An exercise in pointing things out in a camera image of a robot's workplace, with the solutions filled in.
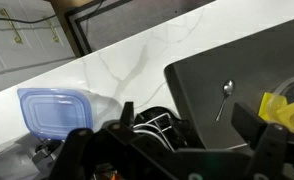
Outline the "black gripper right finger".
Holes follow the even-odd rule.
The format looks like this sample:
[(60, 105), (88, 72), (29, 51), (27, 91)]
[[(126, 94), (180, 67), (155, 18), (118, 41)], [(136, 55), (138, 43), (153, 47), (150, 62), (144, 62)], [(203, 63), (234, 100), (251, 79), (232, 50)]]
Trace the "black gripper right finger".
[(258, 145), (267, 123), (245, 103), (235, 103), (231, 124), (251, 149)]

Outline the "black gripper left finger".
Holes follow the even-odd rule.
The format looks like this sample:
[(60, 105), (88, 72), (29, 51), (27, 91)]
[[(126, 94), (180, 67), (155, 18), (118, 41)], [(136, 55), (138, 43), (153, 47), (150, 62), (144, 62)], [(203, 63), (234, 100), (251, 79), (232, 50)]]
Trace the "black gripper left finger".
[(120, 117), (120, 122), (130, 126), (134, 121), (134, 103), (133, 102), (126, 102), (124, 104), (121, 117)]

